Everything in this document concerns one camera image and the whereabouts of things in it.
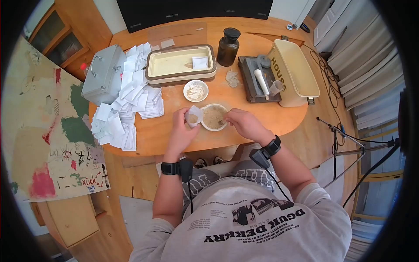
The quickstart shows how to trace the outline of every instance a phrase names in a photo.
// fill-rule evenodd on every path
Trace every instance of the cable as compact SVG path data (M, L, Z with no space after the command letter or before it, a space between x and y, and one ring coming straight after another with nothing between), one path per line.
M275 181L275 183L277 184L278 188L280 189L280 191L284 194L285 198L291 202L291 200L287 197L287 195L284 193L284 191L282 190L282 188L279 186L277 180L274 178L274 176L271 174L271 172L269 172L268 169L265 169L266 172L268 172L268 174L271 176L271 178Z
M356 139L358 141L371 142L371 143L382 143L382 144L386 144L387 143L387 142L383 142L383 141L363 140L363 139L359 139L359 138L353 137L351 135L348 135L347 133L344 133L344 134L347 135L347 136L349 136L349 137L351 137L351 138L353 138L353 139Z
M327 95L329 96L330 104L332 105L332 108L335 111L335 114L336 114L336 116L338 117L338 120L339 120L339 123L336 125L336 127L339 128L342 131L343 130L343 128L342 128L343 125L342 125L342 122L340 120L340 116L339 116L338 112L336 111L336 108L338 107L338 104L339 104L339 98L342 97L342 94L340 93L338 81L335 77L335 74L333 74L332 69L323 61L321 56L315 50L313 50L311 47L309 47L305 44L303 44L303 46L310 49L311 57L313 58L314 62L319 66L320 73L321 73L322 78L323 78L323 83L326 87ZM324 80L323 75L326 75L328 84L326 84L326 81ZM335 88L332 85L332 82L335 82L335 84L338 88ZM333 101L332 101L332 95L335 97L335 100L336 100L335 103L333 103ZM339 144L339 142L337 140L334 141L334 143L337 144L336 151L339 149L339 146L343 146L345 144L346 140L343 136L342 136L342 140L343 140L342 144Z
M367 177L367 175L369 173L371 173L374 169L376 169L379 165L381 165L384 161L386 161L391 155L393 155L393 153L400 147L400 143L398 138L396 138L396 142L393 146L392 149L390 149L390 151L383 156L382 159L380 159L375 165L373 165L366 173L365 175L361 178L361 180L358 182L358 184L355 186L354 190L351 192L351 194L348 196L348 198L346 199L345 203L343 204L343 208L345 207L346 203L348 203L349 199L352 197L352 195L355 193L355 191L357 190L357 188L360 186L361 182L365 179L365 177Z
M194 211L194 203L192 202L192 192L191 192L191 183L188 181L188 188L189 188L189 199L191 201L191 214Z

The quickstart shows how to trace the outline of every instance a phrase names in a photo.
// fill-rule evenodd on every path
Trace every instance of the white pestle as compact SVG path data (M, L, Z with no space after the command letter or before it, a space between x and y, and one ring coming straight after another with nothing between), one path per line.
M261 85L261 87L262 87L262 91L263 91L263 94L265 95L265 99L269 100L269 90L268 90L268 88L266 86L266 83L265 83L265 80L262 76L262 71L260 71L260 69L256 69L256 70L254 70L253 73L255 74L256 79L259 82L259 85Z

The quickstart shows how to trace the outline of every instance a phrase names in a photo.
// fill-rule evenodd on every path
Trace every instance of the grey t-shirt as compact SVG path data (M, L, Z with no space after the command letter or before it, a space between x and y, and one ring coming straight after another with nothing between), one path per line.
M260 185L220 179L194 198L176 229L160 218L131 253L136 261L343 261L352 237L346 211L317 183L295 202Z

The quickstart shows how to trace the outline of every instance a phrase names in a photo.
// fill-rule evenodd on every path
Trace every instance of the painted board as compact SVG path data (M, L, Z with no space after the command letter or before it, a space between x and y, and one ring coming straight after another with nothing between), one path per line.
M18 199L58 200L110 188L82 87L19 38L1 103L2 151Z

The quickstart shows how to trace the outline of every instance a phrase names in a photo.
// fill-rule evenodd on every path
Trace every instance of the white bowl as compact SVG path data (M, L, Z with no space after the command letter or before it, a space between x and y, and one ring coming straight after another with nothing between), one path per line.
M224 109L224 111L227 113L228 112L228 110L224 107L224 106L222 106L222 105L220 105L220 104L208 104L208 105L206 105L206 106L204 106L204 107L201 107L201 110L202 111L205 111L205 109L207 109L208 107L212 107L212 106L218 106L218 107L221 107L222 109ZM201 124L202 124L202 126L203 127L205 127L205 129L207 129L207 130L209 130L209 131L213 131L213 132L216 132L216 131L220 131L220 130L223 130L226 126L227 126L227 122L225 122L221 127L219 127L219 128L217 128L217 129L212 129L212 128L209 128L209 127L207 127L206 126L206 124L204 123L204 120L202 120L201 121Z
M199 99L199 100L193 100L193 99L189 98L189 97L186 95L186 91L188 91L189 87L192 85L192 83L193 83L193 82L197 82L197 83L199 83L200 85L202 85L202 86L203 86L203 88L204 88L204 97L203 97L202 99ZM201 80L191 80L191 81L187 82L187 83L186 83L186 85L185 85L185 87L184 87L184 96L185 96L185 98L186 98L186 99L188 99L190 102L201 102L202 100L206 99L206 98L207 98L207 96L208 96L208 86L207 86L207 84L206 84L204 81L201 81Z

